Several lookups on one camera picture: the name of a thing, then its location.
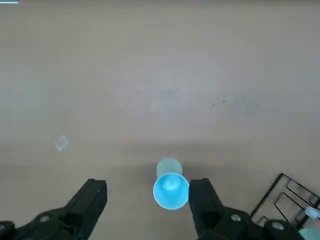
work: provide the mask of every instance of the metal rack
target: metal rack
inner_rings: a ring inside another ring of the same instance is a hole
[[[286,181],[285,186],[280,190],[275,200],[272,201],[272,205],[275,207],[275,209],[277,209],[277,211],[280,213],[280,215],[285,221],[287,221],[288,223],[291,223],[297,230],[299,230],[304,227],[305,223],[309,219],[309,216],[305,214],[306,207],[310,206],[315,209],[319,209],[320,197],[284,173],[280,173],[276,177],[276,179],[274,180],[274,182],[272,183],[268,191],[264,194],[262,199],[259,201],[259,203],[251,212],[250,219],[252,220],[253,217],[257,215],[257,212],[263,206],[266,200],[269,198],[270,194],[277,187],[279,187],[279,183],[282,181]],[[297,186],[297,189],[299,191],[292,189],[291,187],[292,183],[294,183]],[[279,201],[283,200],[284,198],[289,200],[299,209],[294,215],[294,217],[288,217],[284,213],[283,209],[281,209],[281,207],[278,205]],[[263,222],[265,222],[268,219],[269,218],[263,214],[258,218],[258,220],[254,222],[256,224],[261,225],[263,224]]]

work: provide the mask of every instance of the blue cup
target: blue cup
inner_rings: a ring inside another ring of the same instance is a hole
[[[305,227],[299,231],[300,235],[305,240],[319,240],[320,239],[320,230],[319,227],[316,225],[319,225],[318,223],[320,219],[320,211],[318,209],[315,209],[311,206],[308,206],[305,208],[305,214],[308,215],[311,219],[313,219],[315,222],[313,223],[314,226]]]
[[[163,158],[156,166],[153,196],[164,209],[177,210],[188,202],[189,183],[182,172],[181,163],[172,157]]]

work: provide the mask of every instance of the plastic cup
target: plastic cup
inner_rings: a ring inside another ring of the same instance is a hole
[[[158,162],[153,196],[164,209],[177,210],[188,202],[189,183],[182,173],[182,165],[175,158],[167,157]]]
[[[299,231],[300,235],[305,240],[319,240],[320,239],[320,211],[313,207],[306,207],[305,214],[308,215],[314,221],[309,222],[309,224],[303,226],[303,229]]]

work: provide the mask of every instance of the light blue cup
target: light blue cup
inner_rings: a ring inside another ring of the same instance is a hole
[[[306,207],[305,214],[315,221],[320,218],[320,211],[310,206]],[[315,227],[303,228],[299,232],[305,240],[320,240],[320,231]]]
[[[182,172],[181,163],[172,157],[163,158],[156,166],[153,196],[164,209],[177,210],[188,202],[189,183]]]

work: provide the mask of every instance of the wire rack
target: wire rack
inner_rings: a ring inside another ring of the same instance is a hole
[[[258,225],[264,225],[270,218],[268,213],[275,212],[268,208],[268,211],[259,214],[266,203],[269,206],[271,204],[282,219],[299,230],[310,219],[305,214],[306,207],[319,209],[320,197],[291,177],[280,173],[250,214],[250,219]]]

